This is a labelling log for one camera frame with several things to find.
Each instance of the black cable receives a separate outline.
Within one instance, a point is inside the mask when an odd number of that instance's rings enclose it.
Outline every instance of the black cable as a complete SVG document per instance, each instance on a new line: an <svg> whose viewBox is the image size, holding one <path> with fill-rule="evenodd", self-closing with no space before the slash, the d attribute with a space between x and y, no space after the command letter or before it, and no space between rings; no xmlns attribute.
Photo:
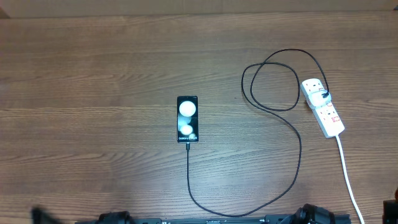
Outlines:
<svg viewBox="0 0 398 224"><path fill-rule="evenodd" d="M201 205L193 198L193 195L192 195L192 193L191 193L191 187L190 187L190 184L189 184L189 150L190 150L190 144L187 143L187 144L186 144L186 148L187 148L187 182L188 182L188 192L189 192L189 196L191 197L192 201L193 201L198 207L200 207L201 209L203 209L203 210L205 210L205 211L207 211L207 212L213 213L213 214L215 214L215 215L221 215L221 216L224 216L224 217L243 217L243 216L250 215L250 214L252 214L253 212L256 212L256 211L258 211L258 210L264 208L265 206L271 204L272 202L275 202L276 200L278 200L278 199L280 199L281 197L283 197L283 196L293 187L293 185L294 185L294 183L295 183L295 181L296 181L296 179L297 179L297 176L298 176L298 174L299 174L299 170L300 170L301 154L302 154L302 140L301 140L301 136L300 136L300 133L297 131L297 129L296 129L292 124L290 124L290 123L289 123L286 119L284 119L283 117L281 117L281 116L279 116L279 115L277 115L277 114L275 114L275 113L273 113L273 112L271 112L271 111L288 111L288 110L293 109L293 108L297 105L297 103L299 102L299 99L300 99L300 80L299 80L299 77L297 76L297 73L295 72L295 70L294 70L293 68L291 68L290 66L288 66L288 65L286 65L286 64L283 64L283 63L279 63L279 62L267 62L273 55L275 55L275 54L277 54L277 53L279 53L279 52L288 51L288 50L291 50L291 51L300 51L300 52L306 53L307 55L309 55L309 56L315 61L315 63L318 65L318 68L319 68L319 70L321 71L321 73L322 73L322 75L323 75L323 79L325 80L325 84L326 84L326 88L327 88L327 92L323 94L323 97L327 97L327 96L329 95L329 86L328 86L328 82L327 82L327 80L326 80L326 76L325 76L325 74L323 73L323 70L322 70L320 64L318 63L318 61L315 59L314 56L312 56L310 53L306 52L305 50L301 50L301 49L283 49L283 50L278 50L278 51L272 53L270 56L268 56L268 57L265 59L265 61L263 61L262 63L256 63L256 64L253 64L253 65L247 66L247 67L244 69L243 74L242 74L241 89L242 89L243 96L245 97L245 99L246 99L251 105L253 105L255 108L257 108L257 109L259 109L259 110L262 110L262 111L265 111L265 112L267 112L267 113L270 113L270 114L276 116L277 118L281 119L281 120L284 121L286 124L288 124L288 125L293 129L293 131L296 133L296 135L297 135L297 137L298 137L298 143L299 143L299 145L300 145L300 150L299 150L299 153L298 153L297 170L296 170L296 173L295 173L295 176L294 176L294 179L293 179L291 185L290 185L284 192L282 192L278 197L272 199L271 201L265 203L264 205L261 205L260 207L254 209L254 210L251 210L250 212L246 212L246 213L240 214L240 215L228 215L228 214L223 214L223 213L220 213L220 212L214 212L214 211L212 211L212 210L210 210L210 209L207 209L207 208L201 206ZM290 108L287 108L287 109L269 108L269 107L264 106L264 105L261 104L260 102L258 102L258 101L256 100L256 98L254 97L253 92L252 92L254 79L256 78L256 76L257 76L259 70L260 70L265 64L268 64L268 65L281 65L281 66L283 66L283 67L289 68L289 69L294 73L294 75L295 75L295 77L296 77L296 80L297 80L297 88L298 88L298 90L297 90L297 99L296 99L296 102L294 103L294 105L291 106ZM255 105L252 101L249 100L248 96L246 95L246 93L245 93L245 91L244 91L244 88L243 88L243 78L244 78L244 74L246 73L246 70L247 70L247 69L249 69L249 68L251 68L251 67L253 67L253 66L258 66L258 65L259 65L259 68L258 68L257 71L255 72L255 74L254 74L254 76L253 76L253 79L252 79L252 81L251 81L251 84L250 84L250 95L252 96L253 100L257 103L257 105Z"/></svg>

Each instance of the electrical outlet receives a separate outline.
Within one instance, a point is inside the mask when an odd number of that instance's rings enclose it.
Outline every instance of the electrical outlet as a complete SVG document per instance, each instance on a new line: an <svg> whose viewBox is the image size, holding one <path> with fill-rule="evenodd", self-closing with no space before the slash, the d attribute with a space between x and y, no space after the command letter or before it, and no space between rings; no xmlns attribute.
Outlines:
<svg viewBox="0 0 398 224"><path fill-rule="evenodd" d="M314 106L310 100L314 93L316 94L319 91L326 91L321 81L317 78L305 80L301 84L301 89L325 137L332 138L343 132L345 127L343 122L341 122L333 103L328 102Z"/></svg>

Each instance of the blurry black object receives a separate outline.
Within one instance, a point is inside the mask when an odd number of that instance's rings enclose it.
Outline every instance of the blurry black object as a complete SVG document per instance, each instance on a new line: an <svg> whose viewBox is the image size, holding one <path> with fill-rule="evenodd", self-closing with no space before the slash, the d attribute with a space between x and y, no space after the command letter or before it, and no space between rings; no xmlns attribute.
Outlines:
<svg viewBox="0 0 398 224"><path fill-rule="evenodd" d="M395 200L383 201L383 224L398 224L398 189Z"/></svg>
<svg viewBox="0 0 398 224"><path fill-rule="evenodd" d="M32 210L33 224L61 224L43 210ZM76 224L351 224L349 215L334 215L314 205L305 204L293 215L266 215L265 218L212 218L164 220L159 218L132 218L129 212L105 213L98 220Z"/></svg>

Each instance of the wooden table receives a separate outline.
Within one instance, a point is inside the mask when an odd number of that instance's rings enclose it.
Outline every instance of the wooden table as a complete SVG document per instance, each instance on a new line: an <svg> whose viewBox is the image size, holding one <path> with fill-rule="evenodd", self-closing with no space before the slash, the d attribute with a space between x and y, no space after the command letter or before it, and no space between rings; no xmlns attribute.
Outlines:
<svg viewBox="0 0 398 224"><path fill-rule="evenodd" d="M213 217L187 192L178 95L199 99L190 170L200 203L235 214L279 195L294 177L297 137L243 100L240 78L249 64L289 47L314 54L325 70L367 223L381 223L382 201L394 196L397 12L11 19L0 30L0 223L30 223L37 204L66 220L121 210ZM272 61L293 67L301 81L322 78L300 52ZM254 92L266 105L288 107L297 84L271 65ZM278 114L302 136L302 165L292 190L252 216L312 203L358 223L335 139L325 139L303 96Z"/></svg>

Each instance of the white charger plug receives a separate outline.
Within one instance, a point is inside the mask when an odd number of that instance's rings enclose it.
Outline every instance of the white charger plug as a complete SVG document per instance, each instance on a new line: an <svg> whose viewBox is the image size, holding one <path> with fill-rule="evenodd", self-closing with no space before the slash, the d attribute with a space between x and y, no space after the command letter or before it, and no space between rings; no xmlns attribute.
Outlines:
<svg viewBox="0 0 398 224"><path fill-rule="evenodd" d="M331 95L324 98L323 94L327 91L321 81L317 78L305 80L301 84L307 103L317 119L326 138L332 138L344 131L343 122L331 103Z"/></svg>

